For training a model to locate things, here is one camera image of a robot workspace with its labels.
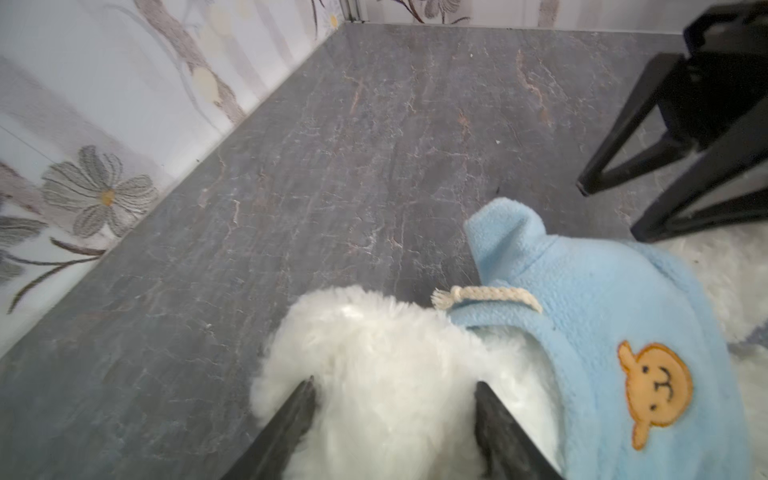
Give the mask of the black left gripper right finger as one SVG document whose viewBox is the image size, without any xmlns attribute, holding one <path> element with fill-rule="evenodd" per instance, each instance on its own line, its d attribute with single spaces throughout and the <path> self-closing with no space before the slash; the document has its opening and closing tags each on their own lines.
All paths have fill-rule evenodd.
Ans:
<svg viewBox="0 0 768 480">
<path fill-rule="evenodd" d="M 486 478 L 563 479 L 488 383 L 476 384 L 474 398 L 474 433 Z"/>
</svg>

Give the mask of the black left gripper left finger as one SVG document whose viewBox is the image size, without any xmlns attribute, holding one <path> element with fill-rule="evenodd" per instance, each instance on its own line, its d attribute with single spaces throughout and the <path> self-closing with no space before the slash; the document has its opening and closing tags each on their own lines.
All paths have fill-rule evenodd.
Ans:
<svg viewBox="0 0 768 480">
<path fill-rule="evenodd" d="M 221 480 L 281 479 L 312 426 L 316 396 L 313 378 L 301 381 Z"/>
</svg>

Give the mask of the white plush teddy bear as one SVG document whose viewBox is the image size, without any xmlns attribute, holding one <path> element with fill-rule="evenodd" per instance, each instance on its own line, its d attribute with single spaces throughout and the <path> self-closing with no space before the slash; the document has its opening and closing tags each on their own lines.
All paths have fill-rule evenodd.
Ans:
<svg viewBox="0 0 768 480">
<path fill-rule="evenodd" d="M 514 327 L 464 327 L 446 307 L 421 307 L 359 286 L 300 297 L 251 390 L 269 420 L 302 380 L 319 408 L 288 463 L 292 479 L 480 479 L 476 384 L 490 385 L 561 473 L 562 402 L 548 357 Z M 749 435 L 752 474 L 767 474 L 767 352 L 728 348 Z"/>
</svg>

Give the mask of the light blue fleece hoodie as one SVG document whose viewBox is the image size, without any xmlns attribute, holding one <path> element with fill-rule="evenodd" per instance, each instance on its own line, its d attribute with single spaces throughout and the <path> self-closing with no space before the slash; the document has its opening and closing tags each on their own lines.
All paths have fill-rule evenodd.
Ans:
<svg viewBox="0 0 768 480">
<path fill-rule="evenodd" d="M 549 234 L 498 198 L 465 224 L 480 277 L 435 294 L 464 327 L 537 340 L 562 402 L 567 479 L 747 479 L 749 435 L 709 299 L 675 256 L 634 241 Z"/>
</svg>

